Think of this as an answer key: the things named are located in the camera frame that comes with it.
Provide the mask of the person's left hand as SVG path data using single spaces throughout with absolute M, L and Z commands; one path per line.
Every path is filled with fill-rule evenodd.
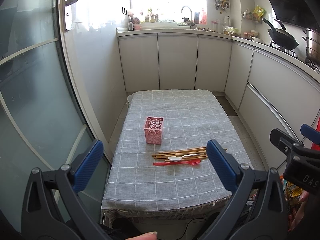
M 157 234 L 156 231 L 147 232 L 136 237 L 128 238 L 127 240 L 157 240 Z

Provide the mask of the person's right hand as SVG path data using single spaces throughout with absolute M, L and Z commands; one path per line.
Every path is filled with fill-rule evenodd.
M 308 191 L 303 191 L 303 193 L 300 195 L 299 203 L 300 203 L 300 208 L 298 209 L 295 215 L 295 218 L 293 219 L 290 225 L 289 232 L 291 232 L 298 226 L 298 224 L 304 218 L 306 210 L 309 208 L 309 205 L 311 202 L 310 202 L 310 193 Z

